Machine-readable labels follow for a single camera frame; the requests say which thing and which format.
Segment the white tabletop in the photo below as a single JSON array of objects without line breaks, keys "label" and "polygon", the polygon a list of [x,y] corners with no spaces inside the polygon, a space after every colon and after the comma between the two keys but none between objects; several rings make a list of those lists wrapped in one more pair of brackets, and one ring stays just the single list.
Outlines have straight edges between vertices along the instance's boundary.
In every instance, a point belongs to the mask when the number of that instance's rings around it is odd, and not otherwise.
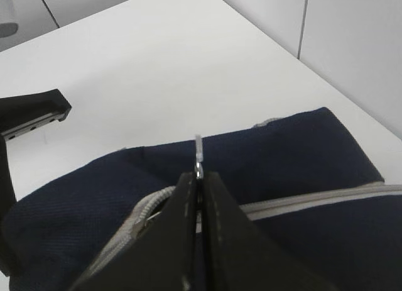
[{"label": "white tabletop", "polygon": [[58,88],[73,109],[8,142],[18,198],[124,147],[327,106],[388,184],[402,142],[221,0],[131,0],[0,53],[1,96]]}]

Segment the zipper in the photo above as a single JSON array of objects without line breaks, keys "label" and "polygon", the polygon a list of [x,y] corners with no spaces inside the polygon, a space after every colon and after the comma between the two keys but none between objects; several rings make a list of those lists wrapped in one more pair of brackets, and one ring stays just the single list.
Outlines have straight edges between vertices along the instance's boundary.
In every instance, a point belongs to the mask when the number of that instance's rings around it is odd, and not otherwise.
[{"label": "zipper", "polygon": [[240,208],[246,213],[250,220],[256,221],[317,206],[386,195],[402,195],[402,185],[370,184],[353,189],[328,190],[325,192],[244,204],[241,205]]}]

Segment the cabinet door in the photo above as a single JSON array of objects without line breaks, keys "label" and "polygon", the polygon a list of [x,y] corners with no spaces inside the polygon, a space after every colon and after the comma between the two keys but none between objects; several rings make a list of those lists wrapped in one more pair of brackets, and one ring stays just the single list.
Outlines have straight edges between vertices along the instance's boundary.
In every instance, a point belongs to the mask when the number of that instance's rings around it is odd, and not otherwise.
[{"label": "cabinet door", "polygon": [[56,25],[41,0],[12,0],[18,31],[0,38],[0,51],[19,45],[56,29]]},{"label": "cabinet door", "polygon": [[308,0],[300,60],[402,138],[402,0]]},{"label": "cabinet door", "polygon": [[297,56],[305,0],[224,1]]},{"label": "cabinet door", "polygon": [[98,13],[127,0],[46,0],[60,26]]}]

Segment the navy blue bag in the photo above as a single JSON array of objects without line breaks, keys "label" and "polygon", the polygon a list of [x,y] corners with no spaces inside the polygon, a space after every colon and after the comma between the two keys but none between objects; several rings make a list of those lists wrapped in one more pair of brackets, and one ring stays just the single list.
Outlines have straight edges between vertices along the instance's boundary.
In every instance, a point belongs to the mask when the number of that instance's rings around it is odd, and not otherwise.
[{"label": "navy blue bag", "polygon": [[[136,204],[176,185],[193,163],[193,141],[121,150],[19,201],[2,223],[4,238],[23,265],[22,273],[11,277],[10,289],[67,290]],[[284,197],[294,204],[300,196],[383,182],[355,139],[326,108],[204,138],[204,168],[219,172],[243,208]],[[393,213],[399,200],[362,196],[347,202],[328,199],[323,201],[328,204],[275,216],[269,216],[269,203],[262,209],[250,205],[251,211],[245,212],[254,214],[257,225],[278,244],[342,286],[340,290],[396,290],[401,286],[395,273],[402,269],[402,235],[396,232],[400,219]],[[387,248],[380,250],[376,244]],[[385,269],[377,271],[376,265]]]}]

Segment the bag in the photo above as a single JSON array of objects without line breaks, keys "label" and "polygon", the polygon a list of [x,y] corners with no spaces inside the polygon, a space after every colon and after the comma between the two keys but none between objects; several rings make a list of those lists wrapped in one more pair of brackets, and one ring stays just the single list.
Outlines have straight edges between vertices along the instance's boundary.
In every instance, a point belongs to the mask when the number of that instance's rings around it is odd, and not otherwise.
[{"label": "bag", "polygon": [[[141,199],[174,187],[181,173],[192,170],[193,163],[193,141],[121,150],[19,201],[2,223],[4,238],[23,265],[22,274],[11,277],[10,289],[67,290],[124,226]],[[402,266],[401,238],[394,226],[399,221],[397,214],[384,225],[386,217],[400,206],[393,200],[398,196],[390,197],[387,188],[384,192],[379,189],[381,195],[371,199],[338,199],[336,203],[332,197],[314,197],[335,194],[344,198],[343,190],[341,195],[328,191],[373,182],[377,186],[370,187],[380,187],[378,183],[383,182],[355,139],[328,109],[204,138],[204,168],[219,172],[246,213],[264,215],[255,218],[263,231],[341,286],[340,290],[396,290],[402,285],[395,275]],[[367,187],[357,190],[359,194],[377,192]],[[310,200],[329,203],[314,205]],[[278,208],[284,208],[279,202],[298,207],[278,213]],[[268,212],[270,204],[277,213]],[[369,217],[364,217],[369,212],[364,204],[374,211]],[[370,228],[382,231],[374,234]],[[373,238],[373,242],[360,237]],[[376,244],[388,248],[383,250]],[[398,249],[389,260],[390,252]],[[376,272],[377,265],[385,268]],[[367,273],[374,276],[367,278]]]}]

